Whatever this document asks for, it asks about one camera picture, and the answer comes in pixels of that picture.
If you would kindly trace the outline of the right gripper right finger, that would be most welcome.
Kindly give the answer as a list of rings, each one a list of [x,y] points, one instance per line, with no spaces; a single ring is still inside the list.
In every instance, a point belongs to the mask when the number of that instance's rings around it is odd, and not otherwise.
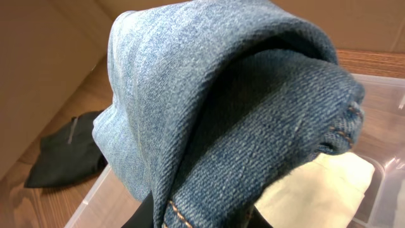
[[[253,206],[247,213],[246,228],[273,228],[273,227],[259,213],[258,209],[255,206]]]

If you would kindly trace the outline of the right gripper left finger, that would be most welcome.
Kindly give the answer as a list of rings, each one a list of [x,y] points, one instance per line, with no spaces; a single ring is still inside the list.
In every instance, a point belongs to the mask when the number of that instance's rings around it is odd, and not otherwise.
[[[153,228],[153,209],[153,194],[150,192],[121,228]]]

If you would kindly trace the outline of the beige cloth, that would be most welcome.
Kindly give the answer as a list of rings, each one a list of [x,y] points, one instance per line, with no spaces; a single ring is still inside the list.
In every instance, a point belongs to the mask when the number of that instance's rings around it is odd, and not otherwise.
[[[274,228],[341,228],[355,216],[375,168],[354,153],[320,154],[268,186],[256,208]]]

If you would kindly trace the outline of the blue jeans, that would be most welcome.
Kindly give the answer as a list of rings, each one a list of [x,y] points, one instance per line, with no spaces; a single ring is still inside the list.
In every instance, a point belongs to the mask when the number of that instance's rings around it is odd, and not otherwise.
[[[127,11],[93,138],[155,227],[245,227],[270,184],[352,148],[365,90],[316,25],[265,0]]]

